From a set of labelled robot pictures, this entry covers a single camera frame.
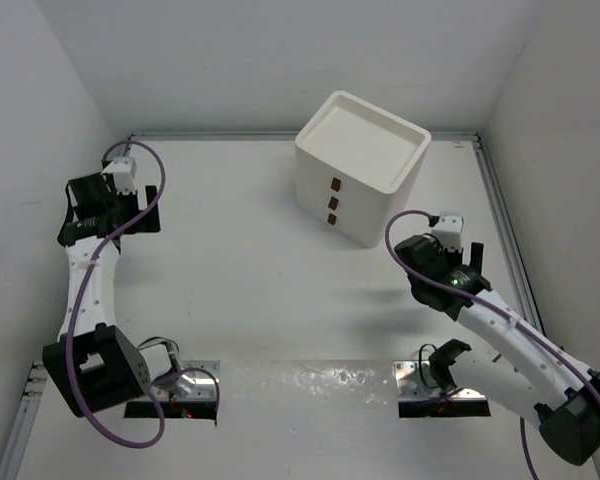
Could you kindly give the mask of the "white drawer container box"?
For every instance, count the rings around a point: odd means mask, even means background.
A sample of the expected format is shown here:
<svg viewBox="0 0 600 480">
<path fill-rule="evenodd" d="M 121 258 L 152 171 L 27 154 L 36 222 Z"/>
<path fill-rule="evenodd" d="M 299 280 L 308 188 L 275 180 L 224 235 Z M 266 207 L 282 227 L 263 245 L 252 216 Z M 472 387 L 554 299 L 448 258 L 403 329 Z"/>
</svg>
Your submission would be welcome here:
<svg viewBox="0 0 600 480">
<path fill-rule="evenodd" d="M 428 130 L 336 91 L 295 138 L 296 203 L 374 248 L 406 206 L 430 143 Z"/>
</svg>

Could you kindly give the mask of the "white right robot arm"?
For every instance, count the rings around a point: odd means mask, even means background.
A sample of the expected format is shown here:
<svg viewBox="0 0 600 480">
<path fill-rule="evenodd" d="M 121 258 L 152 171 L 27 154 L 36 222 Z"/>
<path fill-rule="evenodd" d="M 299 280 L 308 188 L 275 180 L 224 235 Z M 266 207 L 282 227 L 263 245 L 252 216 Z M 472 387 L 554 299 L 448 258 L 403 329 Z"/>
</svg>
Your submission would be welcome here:
<svg viewBox="0 0 600 480">
<path fill-rule="evenodd" d="M 429 357 L 434 387 L 471 388 L 527 420 L 550 449 L 581 466 L 600 448 L 600 370 L 576 360 L 517 315 L 482 274 L 484 246 L 469 263 L 431 234 L 388 248 L 405 270 L 412 296 L 493 347 L 506 365 L 482 360 L 452 339 Z"/>
</svg>

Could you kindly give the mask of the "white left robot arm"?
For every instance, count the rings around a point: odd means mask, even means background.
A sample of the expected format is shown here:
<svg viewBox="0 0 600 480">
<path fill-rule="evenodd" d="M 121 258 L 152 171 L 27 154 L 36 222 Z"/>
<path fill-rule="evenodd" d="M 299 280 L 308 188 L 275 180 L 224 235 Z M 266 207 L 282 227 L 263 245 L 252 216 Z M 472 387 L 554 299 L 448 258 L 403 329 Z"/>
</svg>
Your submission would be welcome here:
<svg viewBox="0 0 600 480">
<path fill-rule="evenodd" d="M 65 195 L 68 208 L 58 242 L 69 262 L 67 311 L 57 340 L 44 347 L 42 360 L 69 409 L 80 417 L 71 374 L 89 410 L 99 412 L 143 396 L 154 380 L 174 371 L 176 360 L 172 342 L 154 339 L 136 347 L 116 324 L 114 279 L 121 242 L 104 239 L 141 211 L 133 174 L 107 167 L 70 180 Z M 70 330 L 72 371 L 66 365 Z"/>
</svg>

